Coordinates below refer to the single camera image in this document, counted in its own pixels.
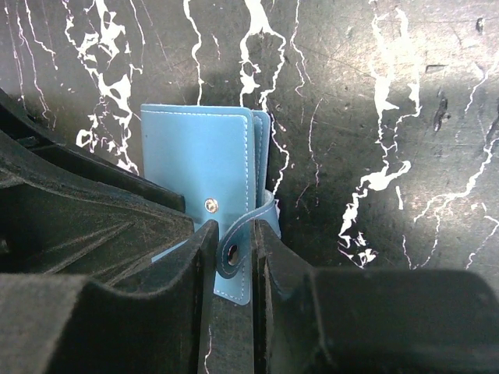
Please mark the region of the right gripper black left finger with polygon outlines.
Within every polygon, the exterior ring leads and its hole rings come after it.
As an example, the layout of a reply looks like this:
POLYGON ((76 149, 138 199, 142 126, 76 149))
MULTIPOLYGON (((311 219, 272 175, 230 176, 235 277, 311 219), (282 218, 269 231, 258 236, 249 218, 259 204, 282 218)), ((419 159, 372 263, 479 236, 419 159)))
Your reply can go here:
POLYGON ((2 275, 2 372, 198 373, 218 236, 207 221, 114 288, 85 276, 2 275))

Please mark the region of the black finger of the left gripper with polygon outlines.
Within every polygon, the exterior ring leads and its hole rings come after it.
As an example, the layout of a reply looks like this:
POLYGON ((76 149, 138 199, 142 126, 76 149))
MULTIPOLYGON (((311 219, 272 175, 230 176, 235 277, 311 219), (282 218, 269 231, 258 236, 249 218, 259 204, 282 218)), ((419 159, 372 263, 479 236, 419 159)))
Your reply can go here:
POLYGON ((30 152, 75 175, 131 192, 181 213, 186 211, 183 196, 66 142, 36 121, 5 91, 1 92, 1 130, 30 152))
POLYGON ((1 135, 1 271, 115 285, 187 239, 184 213, 61 169, 1 135))

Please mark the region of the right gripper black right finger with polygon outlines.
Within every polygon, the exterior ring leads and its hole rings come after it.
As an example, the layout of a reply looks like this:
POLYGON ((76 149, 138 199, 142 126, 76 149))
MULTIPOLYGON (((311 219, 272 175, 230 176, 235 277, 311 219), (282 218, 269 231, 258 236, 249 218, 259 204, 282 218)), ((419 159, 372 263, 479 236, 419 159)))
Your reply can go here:
POLYGON ((460 270, 342 270, 255 221, 257 373, 495 373, 498 301, 460 270))

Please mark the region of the blue leather card holder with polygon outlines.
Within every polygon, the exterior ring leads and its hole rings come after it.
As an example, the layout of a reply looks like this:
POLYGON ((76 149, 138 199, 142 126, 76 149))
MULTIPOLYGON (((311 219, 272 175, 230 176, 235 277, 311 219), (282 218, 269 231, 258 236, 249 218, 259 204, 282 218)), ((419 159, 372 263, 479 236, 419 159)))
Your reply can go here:
POLYGON ((195 229, 219 227, 214 293, 237 305, 251 299, 250 225, 281 233, 267 190, 271 119, 244 107, 142 104, 146 180, 183 196, 195 229))

